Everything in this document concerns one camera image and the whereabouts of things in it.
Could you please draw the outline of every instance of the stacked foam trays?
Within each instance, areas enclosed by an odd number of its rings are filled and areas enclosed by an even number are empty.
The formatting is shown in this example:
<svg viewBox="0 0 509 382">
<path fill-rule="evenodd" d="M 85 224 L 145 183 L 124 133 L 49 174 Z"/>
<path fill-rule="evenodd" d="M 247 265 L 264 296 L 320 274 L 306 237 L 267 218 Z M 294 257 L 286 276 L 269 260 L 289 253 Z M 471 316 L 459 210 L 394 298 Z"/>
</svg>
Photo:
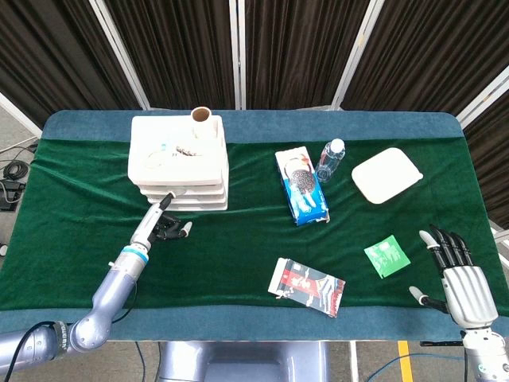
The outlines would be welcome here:
<svg viewBox="0 0 509 382">
<path fill-rule="evenodd" d="M 208 108 L 133 118 L 128 176 L 150 203 L 172 192 L 169 211 L 225 210 L 228 170 L 223 120 Z"/>
</svg>

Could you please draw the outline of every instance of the gray floor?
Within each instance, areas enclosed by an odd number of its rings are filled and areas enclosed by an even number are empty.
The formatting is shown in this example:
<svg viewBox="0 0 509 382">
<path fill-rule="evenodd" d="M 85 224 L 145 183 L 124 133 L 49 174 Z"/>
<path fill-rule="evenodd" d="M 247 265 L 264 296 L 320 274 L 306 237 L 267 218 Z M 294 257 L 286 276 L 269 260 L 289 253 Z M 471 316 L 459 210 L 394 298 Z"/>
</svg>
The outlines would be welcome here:
<svg viewBox="0 0 509 382">
<path fill-rule="evenodd" d="M 31 134 L 13 121 L 0 108 L 0 150 L 11 146 Z M 16 150 L 0 154 L 0 159 L 9 159 Z M 22 160 L 29 161 L 31 154 L 22 154 Z M 0 242 L 9 243 L 16 212 L 0 212 Z M 347 342 L 331 342 L 330 368 L 331 381 L 350 381 L 350 351 Z M 142 352 L 147 367 L 147 381 L 154 379 L 158 350 L 153 342 L 142 342 Z M 462 357 L 462 348 L 420 348 L 416 342 L 410 343 L 411 353 L 435 353 Z M 366 380 L 374 371 L 398 356 L 396 342 L 365 341 L 357 342 L 359 380 Z M 445 361 L 432 358 L 413 358 L 414 381 L 459 381 L 463 380 L 463 362 Z M 133 342 L 108 342 L 95 353 L 81 357 L 65 358 L 42 365 L 39 368 L 17 372 L 11 378 L 13 382 L 64 382 L 64 381 L 140 381 L 142 365 Z M 402 380 L 399 363 L 395 362 L 376 378 L 378 382 L 395 382 Z"/>
</svg>

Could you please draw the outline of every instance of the green velvet cloth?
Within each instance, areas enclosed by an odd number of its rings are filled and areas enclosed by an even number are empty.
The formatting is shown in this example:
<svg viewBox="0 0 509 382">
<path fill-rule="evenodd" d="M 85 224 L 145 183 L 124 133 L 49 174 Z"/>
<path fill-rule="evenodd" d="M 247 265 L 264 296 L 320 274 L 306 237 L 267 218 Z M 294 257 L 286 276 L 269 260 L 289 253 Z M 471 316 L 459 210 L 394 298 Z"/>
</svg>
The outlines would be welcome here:
<svg viewBox="0 0 509 382">
<path fill-rule="evenodd" d="M 323 186 L 330 223 L 297 228 L 274 152 L 303 143 L 229 144 L 225 212 L 175 214 L 193 222 L 184 240 L 157 243 L 138 281 L 139 308 L 205 304 L 293 306 L 267 292 L 278 257 L 346 280 L 342 306 L 416 306 L 415 285 L 443 291 L 418 231 L 428 223 L 460 233 L 488 277 L 501 314 L 509 295 L 463 138 L 346 142 L 347 155 Z M 311 158 L 324 142 L 307 142 Z M 388 147 L 424 174 L 382 204 L 368 202 L 352 168 Z M 0 310 L 88 307 L 91 296 L 149 208 L 127 177 L 129 143 L 43 139 L 0 273 Z M 380 279 L 363 249 L 394 235 L 411 265 Z"/>
</svg>

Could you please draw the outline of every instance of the green packet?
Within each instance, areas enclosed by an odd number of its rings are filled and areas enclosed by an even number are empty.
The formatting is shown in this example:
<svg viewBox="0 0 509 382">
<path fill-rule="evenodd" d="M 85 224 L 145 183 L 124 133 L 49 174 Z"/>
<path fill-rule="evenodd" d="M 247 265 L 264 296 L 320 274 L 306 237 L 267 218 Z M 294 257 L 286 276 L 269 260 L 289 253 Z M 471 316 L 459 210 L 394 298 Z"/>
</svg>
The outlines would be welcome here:
<svg viewBox="0 0 509 382">
<path fill-rule="evenodd" d="M 410 264 L 410 260 L 399 247 L 394 235 L 390 235 L 385 240 L 364 249 L 364 252 L 381 279 Z"/>
</svg>

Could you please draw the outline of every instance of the bottle cap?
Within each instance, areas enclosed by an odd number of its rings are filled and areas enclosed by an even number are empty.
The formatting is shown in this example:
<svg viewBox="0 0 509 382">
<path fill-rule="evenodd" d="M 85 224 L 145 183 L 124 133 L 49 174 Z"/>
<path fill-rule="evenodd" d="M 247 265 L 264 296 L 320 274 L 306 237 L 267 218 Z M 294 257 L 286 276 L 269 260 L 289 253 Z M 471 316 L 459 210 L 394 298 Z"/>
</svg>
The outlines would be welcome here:
<svg viewBox="0 0 509 382">
<path fill-rule="evenodd" d="M 334 153 L 340 153 L 341 151 L 344 150 L 344 142 L 342 139 L 333 139 L 332 142 L 331 142 L 331 150 L 332 152 Z"/>
</svg>

